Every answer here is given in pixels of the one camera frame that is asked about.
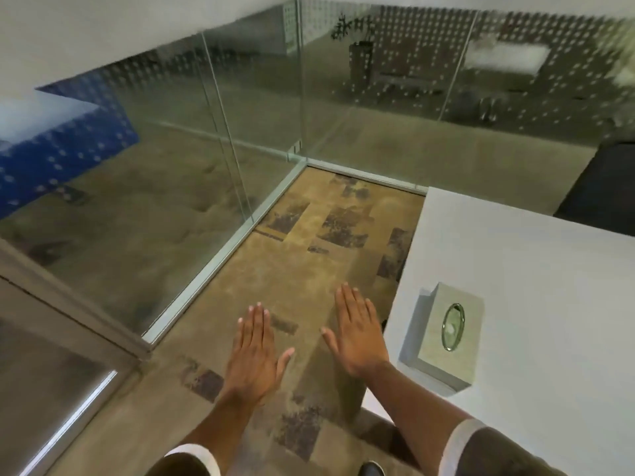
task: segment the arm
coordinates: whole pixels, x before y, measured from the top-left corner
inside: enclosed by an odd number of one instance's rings
[[[211,413],[181,444],[207,448],[225,474],[234,459],[242,433],[254,409],[282,381],[294,349],[275,358],[271,315],[262,305],[250,306],[245,322],[238,320],[225,383]]]
[[[361,377],[401,431],[426,475],[438,473],[456,426],[470,416],[402,375],[388,359],[377,311],[370,299],[344,284],[335,293],[338,334],[322,336],[352,376]]]

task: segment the tissue box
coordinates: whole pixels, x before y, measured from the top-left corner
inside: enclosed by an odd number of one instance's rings
[[[476,375],[485,303],[478,296],[439,283],[415,306],[400,359],[458,392]]]

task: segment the finger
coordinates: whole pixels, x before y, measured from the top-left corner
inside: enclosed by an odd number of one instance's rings
[[[234,346],[232,347],[232,351],[236,352],[242,347],[242,332],[244,329],[244,324],[242,323],[242,317],[238,319],[238,329],[236,329],[236,334],[234,336]]]
[[[340,327],[340,331],[351,323],[351,316],[349,316],[349,310],[346,307],[346,301],[344,300],[344,292],[342,290],[344,286],[340,286],[335,291],[335,305],[337,306],[337,322]]]
[[[274,331],[271,329],[271,313],[269,312],[269,309],[265,309],[263,324],[262,345],[265,349],[273,351],[275,348]]]
[[[335,336],[335,333],[329,328],[321,328],[319,331],[322,334],[322,339],[324,339],[324,342],[333,355],[339,357],[340,349],[337,346],[337,337]]]
[[[360,311],[358,310],[357,301],[355,300],[353,291],[346,282],[344,282],[344,285],[342,286],[342,293],[344,294],[344,301],[346,301],[346,309],[349,311],[351,322],[355,322],[360,317]]]
[[[366,307],[366,301],[364,300],[364,296],[361,295],[361,292],[358,288],[353,289],[353,296],[355,297],[355,303],[358,307],[358,312],[360,313],[360,317],[363,321],[370,320],[370,314],[368,313],[368,308]]]
[[[366,299],[364,302],[366,303],[366,308],[368,309],[370,320],[379,326],[379,317],[377,317],[377,309],[375,308],[375,304],[373,304],[370,299]]]
[[[290,347],[282,353],[280,358],[278,358],[277,363],[275,364],[275,387],[278,387],[282,382],[282,377],[284,376],[286,367],[289,365],[289,361],[291,360],[291,356],[294,352],[295,348]]]
[[[254,312],[256,312],[256,308],[254,306],[249,306],[249,314],[247,315],[247,320],[244,321],[244,327],[242,329],[242,347],[248,346],[251,343]]]
[[[253,310],[253,336],[251,336],[251,345],[257,345],[262,347],[262,303],[258,302],[256,308]]]

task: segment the right hand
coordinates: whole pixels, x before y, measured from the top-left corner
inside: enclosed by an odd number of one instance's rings
[[[324,342],[347,373],[366,379],[377,366],[388,363],[388,350],[375,305],[347,283],[335,291],[338,333],[322,328]]]

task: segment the white sleeve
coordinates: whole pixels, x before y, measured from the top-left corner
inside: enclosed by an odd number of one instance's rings
[[[170,456],[175,453],[188,453],[194,456],[203,463],[203,465],[205,465],[210,476],[220,476],[220,468],[218,468],[216,458],[214,458],[214,455],[210,453],[209,449],[204,448],[200,444],[182,444],[181,446],[172,449],[172,451],[170,451],[166,456]]]
[[[449,435],[448,444],[443,449],[441,463],[439,464],[439,476],[454,476],[458,468],[458,461],[463,450],[473,434],[479,429],[487,427],[478,419],[466,419],[454,428]]]

